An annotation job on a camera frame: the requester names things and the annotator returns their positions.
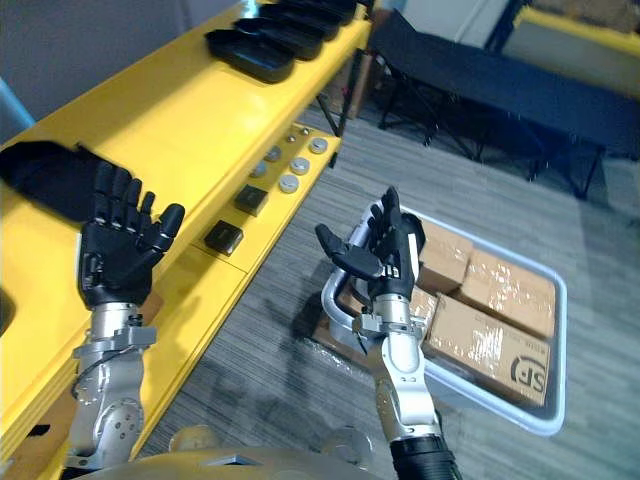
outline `black tray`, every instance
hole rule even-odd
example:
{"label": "black tray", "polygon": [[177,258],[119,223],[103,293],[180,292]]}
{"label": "black tray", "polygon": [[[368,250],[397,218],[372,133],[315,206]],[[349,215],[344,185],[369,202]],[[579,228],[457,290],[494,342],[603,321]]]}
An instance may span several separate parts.
{"label": "black tray", "polygon": [[340,30],[341,18],[328,10],[302,5],[265,4],[259,16],[308,25],[322,31],[324,40],[333,40]]}
{"label": "black tray", "polygon": [[356,0],[280,0],[281,5],[302,5],[329,10],[340,16],[342,25],[347,25],[356,14]]}
{"label": "black tray", "polygon": [[291,50],[263,36],[214,30],[205,38],[212,55],[263,82],[281,82],[293,69]]}
{"label": "black tray", "polygon": [[287,20],[272,18],[242,18],[233,24],[236,30],[261,35],[281,44],[303,60],[313,60],[322,48],[322,32],[301,24],[291,25]]}

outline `metal frame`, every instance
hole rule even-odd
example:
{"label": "metal frame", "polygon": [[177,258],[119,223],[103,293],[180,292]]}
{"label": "metal frame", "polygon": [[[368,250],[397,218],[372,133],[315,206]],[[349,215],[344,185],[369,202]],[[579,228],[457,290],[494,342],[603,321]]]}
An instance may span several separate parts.
{"label": "metal frame", "polygon": [[[400,89],[402,87],[406,87],[406,90],[409,91],[425,108],[426,115],[430,120],[429,124],[432,125],[432,127],[430,128],[428,126],[429,124],[425,122],[426,131],[425,131],[425,138],[423,141],[423,144],[425,146],[429,146],[431,144],[433,136],[438,131],[442,130],[444,133],[447,134],[447,136],[449,136],[455,142],[455,147],[459,149],[465,157],[477,162],[481,162],[481,163],[485,162],[485,160],[482,158],[482,153],[486,145],[487,136],[491,131],[490,125],[487,124],[486,129],[481,135],[481,139],[474,140],[476,148],[475,148],[475,152],[473,152],[467,145],[465,145],[460,135],[457,135],[453,131],[453,129],[448,125],[445,119],[442,118],[442,115],[441,115],[442,109],[448,103],[449,104],[451,103],[451,97],[448,95],[448,93],[446,91],[443,91],[441,89],[428,85],[424,82],[420,82],[418,80],[412,79],[406,74],[398,71],[397,69],[394,69],[390,65],[387,65],[387,66],[391,70],[392,76],[394,77],[396,84],[394,86],[393,91],[391,92],[391,96],[389,97],[387,104],[383,109],[382,118],[380,120],[380,123],[378,124],[378,128],[382,130],[386,130],[387,128],[390,128],[395,125],[400,125],[404,123],[416,123],[415,121],[408,120],[408,119],[400,119],[400,120],[394,120],[394,121],[387,120],[389,113],[391,113],[391,110],[393,109],[394,105],[398,101]],[[438,92],[441,95],[440,101],[437,104],[434,104],[434,102],[427,99],[425,95],[423,95],[418,89],[418,85],[423,85],[435,92]],[[550,151],[547,145],[545,145],[544,141],[533,130],[531,123],[527,119],[522,118],[520,115],[514,115],[510,112],[505,112],[497,109],[492,109],[492,110],[493,110],[492,112],[483,113],[483,114],[469,113],[469,116],[475,116],[476,118],[478,118],[478,116],[481,116],[483,117],[484,120],[488,120],[488,121],[490,121],[491,119],[506,116],[508,120],[513,121],[514,124],[518,126],[520,131],[531,141],[531,143],[535,146],[537,150],[536,154],[532,154],[529,156],[527,180],[530,182],[536,179],[543,165],[548,165],[553,160],[558,160],[561,157],[568,157],[570,154],[570,149],[572,147],[578,144],[585,143],[577,139],[575,136],[567,135],[568,141],[563,147],[561,147],[560,149],[557,149],[556,151]],[[579,182],[576,182],[573,179],[571,175],[571,165],[569,160],[567,161],[566,169],[559,169],[563,178],[571,186],[573,194],[576,196],[576,198],[579,198],[581,200],[584,200],[587,198],[587,193],[589,191],[589,187],[591,186],[591,181],[593,180],[593,176],[595,174],[596,168],[598,164],[602,161],[602,158],[606,151],[606,149],[602,146],[594,145],[594,147],[595,147],[595,154],[593,156],[591,164],[589,165],[587,176],[584,179],[584,182],[582,182],[581,184]]]}
{"label": "metal frame", "polygon": [[[370,19],[373,14],[373,5],[375,0],[359,0],[358,3],[363,4],[366,7],[365,19]],[[353,55],[353,63],[351,64],[351,70],[349,71],[349,79],[347,80],[347,91],[344,97],[344,102],[342,102],[342,111],[340,112],[340,118],[338,120],[338,124],[336,124],[333,119],[333,115],[329,110],[329,106],[327,105],[327,101],[322,94],[318,94],[316,96],[316,100],[322,109],[322,113],[324,113],[327,122],[329,123],[329,127],[331,127],[331,132],[336,137],[342,137],[344,135],[344,130],[347,126],[347,118],[349,110],[351,109],[351,104],[353,103],[353,91],[356,87],[356,82],[358,81],[358,74],[360,73],[360,65],[362,64],[362,56],[364,55],[364,50],[358,48],[356,49]],[[331,160],[329,161],[329,166],[331,168],[335,167],[336,161],[338,160],[338,151],[334,152],[331,156]]]}

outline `silver round knob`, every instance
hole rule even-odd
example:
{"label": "silver round knob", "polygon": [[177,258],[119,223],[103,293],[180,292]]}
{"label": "silver round knob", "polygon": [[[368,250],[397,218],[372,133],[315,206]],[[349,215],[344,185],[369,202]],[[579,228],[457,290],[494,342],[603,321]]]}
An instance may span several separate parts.
{"label": "silver round knob", "polygon": [[312,138],[311,142],[309,143],[309,150],[316,154],[326,152],[327,148],[329,148],[329,142],[327,142],[324,138]]}
{"label": "silver round knob", "polygon": [[249,176],[252,178],[258,178],[263,176],[265,173],[267,173],[267,164],[264,162],[264,160],[260,160],[260,163],[256,165],[256,168],[251,171]]}
{"label": "silver round knob", "polygon": [[309,171],[311,162],[304,157],[296,157],[289,163],[291,171],[296,175],[304,175]]}
{"label": "silver round knob", "polygon": [[277,162],[278,160],[280,160],[281,156],[282,156],[282,149],[279,146],[274,145],[273,147],[271,147],[271,150],[269,150],[267,154],[264,156],[264,159],[267,160],[268,162]]}
{"label": "silver round knob", "polygon": [[283,175],[280,177],[279,186],[284,193],[293,193],[300,186],[300,182],[295,175]]}

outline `robotic hand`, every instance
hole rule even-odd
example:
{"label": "robotic hand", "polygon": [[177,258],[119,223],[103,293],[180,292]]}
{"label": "robotic hand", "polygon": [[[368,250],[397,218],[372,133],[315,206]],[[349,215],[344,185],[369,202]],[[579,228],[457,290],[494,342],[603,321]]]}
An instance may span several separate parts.
{"label": "robotic hand", "polygon": [[393,187],[381,204],[382,209],[378,204],[371,207],[365,247],[345,244],[322,224],[316,235],[335,265],[368,283],[372,310],[354,319],[353,330],[374,344],[367,362],[400,480],[461,478],[424,379],[424,319],[409,312],[425,235],[418,218],[400,211]]}
{"label": "robotic hand", "polygon": [[156,332],[143,326],[138,306],[185,212],[171,204],[152,223],[155,195],[147,192],[138,209],[141,189],[128,171],[99,165],[78,261],[78,290],[91,310],[91,329],[74,350],[79,365],[71,393],[78,403],[63,479],[127,462],[142,428],[142,353]]}

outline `plastic bin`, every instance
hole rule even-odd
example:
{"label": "plastic bin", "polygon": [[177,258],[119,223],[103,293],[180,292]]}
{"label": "plastic bin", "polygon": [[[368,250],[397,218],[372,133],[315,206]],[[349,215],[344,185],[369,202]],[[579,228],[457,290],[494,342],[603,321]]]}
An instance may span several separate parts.
{"label": "plastic bin", "polygon": [[[519,425],[525,430],[540,436],[557,433],[564,422],[566,393],[566,352],[567,352],[567,287],[564,280],[554,270],[533,260],[511,252],[491,242],[476,237],[458,228],[447,225],[409,208],[403,211],[440,225],[459,235],[469,238],[476,247],[486,250],[497,257],[515,265],[524,267],[538,275],[548,278],[556,288],[556,328],[553,342],[550,343],[551,362],[548,372],[547,396],[542,407],[515,405],[493,393],[475,385],[462,369],[437,365],[429,359],[425,367],[427,386],[430,392],[443,402],[458,407],[480,405],[497,415]],[[371,216],[369,209],[355,227],[349,242],[362,246],[369,235],[367,220]],[[360,350],[351,324],[353,317],[343,312],[336,304],[336,297],[348,279],[347,273],[335,268],[322,290],[322,305],[329,316],[329,331],[337,341]]]}

